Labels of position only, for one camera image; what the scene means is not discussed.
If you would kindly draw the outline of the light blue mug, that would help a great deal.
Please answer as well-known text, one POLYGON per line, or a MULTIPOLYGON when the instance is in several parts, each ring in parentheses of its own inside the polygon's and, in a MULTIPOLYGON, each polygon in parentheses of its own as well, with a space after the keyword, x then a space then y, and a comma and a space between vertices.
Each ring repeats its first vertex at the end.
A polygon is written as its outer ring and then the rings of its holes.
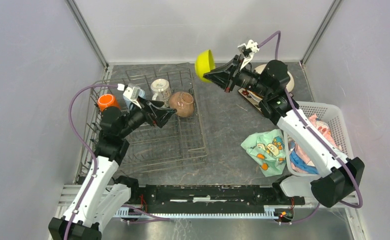
POLYGON ((144 98, 145 91, 138 87, 128 87, 123 92, 123 99, 129 111, 131 111, 136 105, 138 97, 144 98))

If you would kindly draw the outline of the white floral mug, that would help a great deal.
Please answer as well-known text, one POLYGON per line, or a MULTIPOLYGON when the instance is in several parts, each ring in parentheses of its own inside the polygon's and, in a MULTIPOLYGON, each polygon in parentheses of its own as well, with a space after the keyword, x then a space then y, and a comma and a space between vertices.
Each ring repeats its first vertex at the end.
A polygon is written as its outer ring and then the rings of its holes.
POLYGON ((169 100, 172 95, 170 82, 166 79, 159 78, 154 80, 151 85, 150 89, 153 93, 152 100, 153 101, 160 101, 164 103, 164 107, 168 108, 169 100))

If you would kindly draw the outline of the lime green bowl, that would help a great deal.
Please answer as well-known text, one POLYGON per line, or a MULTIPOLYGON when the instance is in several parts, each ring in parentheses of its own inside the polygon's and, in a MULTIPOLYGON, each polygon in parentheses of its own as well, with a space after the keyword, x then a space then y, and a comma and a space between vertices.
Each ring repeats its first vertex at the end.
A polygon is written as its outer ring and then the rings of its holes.
POLYGON ((210 49, 201 52, 194 63, 195 73, 198 78, 205 83, 212 83, 209 79, 204 77, 204 74, 209 73, 215 69, 215 61, 210 49))

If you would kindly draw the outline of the beige brown-rimmed bowl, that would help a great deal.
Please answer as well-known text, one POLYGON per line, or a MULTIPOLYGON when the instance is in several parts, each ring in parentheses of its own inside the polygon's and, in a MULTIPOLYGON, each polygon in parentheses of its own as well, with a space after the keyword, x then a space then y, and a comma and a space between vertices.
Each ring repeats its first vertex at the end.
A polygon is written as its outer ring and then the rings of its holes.
POLYGON ((170 97, 169 106, 176 109, 177 116, 187 118, 194 113, 194 98, 188 92, 179 91, 170 97))

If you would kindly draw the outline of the orange mug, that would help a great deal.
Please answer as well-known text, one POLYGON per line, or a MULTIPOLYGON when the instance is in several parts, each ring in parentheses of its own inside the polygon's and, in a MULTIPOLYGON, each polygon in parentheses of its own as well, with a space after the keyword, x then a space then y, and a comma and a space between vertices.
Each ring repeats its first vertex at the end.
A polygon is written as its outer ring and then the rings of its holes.
POLYGON ((113 94, 107 93, 104 95, 101 95, 97 99, 97 106, 101 112, 103 112, 105 109, 109 107, 116 107, 120 109, 119 102, 117 101, 116 97, 113 94))

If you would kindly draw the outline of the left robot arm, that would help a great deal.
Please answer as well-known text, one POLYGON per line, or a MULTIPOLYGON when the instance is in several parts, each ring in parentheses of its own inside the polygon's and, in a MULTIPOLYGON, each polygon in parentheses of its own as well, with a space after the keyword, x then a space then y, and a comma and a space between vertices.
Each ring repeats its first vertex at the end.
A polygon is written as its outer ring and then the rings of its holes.
POLYGON ((119 208, 139 200, 137 179, 126 176, 114 181, 106 197, 103 193, 129 149, 126 137, 145 123, 162 128, 177 112, 163 105, 138 97, 130 112, 122 112, 115 105, 101 111, 98 141, 89 149, 92 163, 88 175, 63 216, 51 219, 48 230, 52 239, 100 240, 119 208))

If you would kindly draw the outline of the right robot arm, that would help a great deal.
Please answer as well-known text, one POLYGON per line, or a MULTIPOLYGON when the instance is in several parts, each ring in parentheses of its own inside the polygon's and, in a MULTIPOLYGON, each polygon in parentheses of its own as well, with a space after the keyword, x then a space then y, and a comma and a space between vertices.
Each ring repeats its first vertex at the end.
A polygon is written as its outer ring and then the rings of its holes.
POLYGON ((207 51, 196 58, 195 72, 200 79, 214 83, 227 93, 238 86, 262 98, 259 102, 262 115, 289 134, 313 161, 319 178, 307 183, 307 188, 321 205, 330 208, 341 203, 361 208, 364 201, 359 185, 364 162, 359 157, 349 158, 308 120, 286 89, 290 76, 284 62, 271 60, 258 73, 246 69, 244 60, 243 55, 235 55, 224 65, 216 66, 211 52, 207 51))

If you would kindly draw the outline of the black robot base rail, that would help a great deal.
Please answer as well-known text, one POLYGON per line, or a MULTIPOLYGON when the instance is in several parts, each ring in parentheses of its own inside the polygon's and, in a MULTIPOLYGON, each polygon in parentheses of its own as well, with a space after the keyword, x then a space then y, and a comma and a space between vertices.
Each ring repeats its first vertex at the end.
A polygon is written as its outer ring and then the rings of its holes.
POLYGON ((130 199, 116 216, 125 220, 154 218, 273 219, 306 203, 304 197, 285 196, 277 185, 140 185, 137 179, 120 176, 116 183, 129 183, 130 199))

